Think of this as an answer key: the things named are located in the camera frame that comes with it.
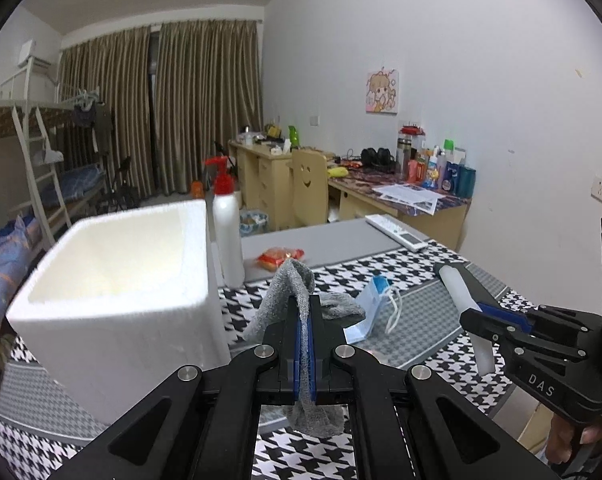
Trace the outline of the person's right hand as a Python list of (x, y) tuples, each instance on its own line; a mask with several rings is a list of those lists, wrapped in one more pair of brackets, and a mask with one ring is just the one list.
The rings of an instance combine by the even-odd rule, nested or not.
[[(551, 464), (563, 464), (570, 460), (573, 445), (572, 440), (576, 427), (558, 414), (553, 414), (546, 443), (546, 458)], [(602, 442), (602, 417), (582, 430), (580, 445), (598, 444)]]

